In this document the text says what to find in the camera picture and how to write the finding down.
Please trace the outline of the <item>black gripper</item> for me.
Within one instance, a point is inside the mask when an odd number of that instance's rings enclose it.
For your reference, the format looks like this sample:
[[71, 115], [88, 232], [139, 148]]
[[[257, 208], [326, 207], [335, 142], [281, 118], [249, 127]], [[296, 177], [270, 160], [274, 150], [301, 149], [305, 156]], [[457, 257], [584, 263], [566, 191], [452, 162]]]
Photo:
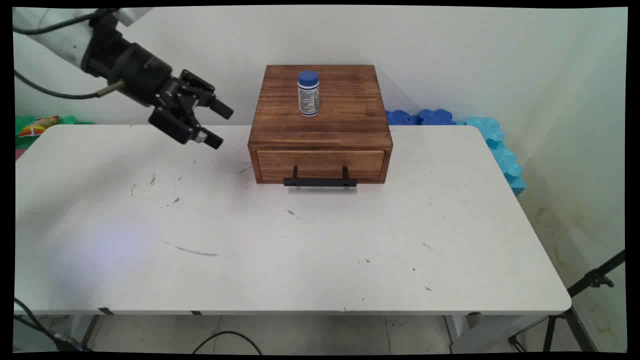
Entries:
[[234, 110], [219, 100], [212, 84], [186, 69], [174, 77], [169, 64], [126, 40], [115, 22], [91, 22], [89, 29], [91, 37], [81, 61], [85, 73], [106, 79], [108, 85], [123, 82], [119, 92], [144, 107], [156, 107], [149, 124], [179, 144], [196, 142], [217, 150], [224, 143], [194, 116], [196, 107], [208, 108], [226, 120], [233, 116]]

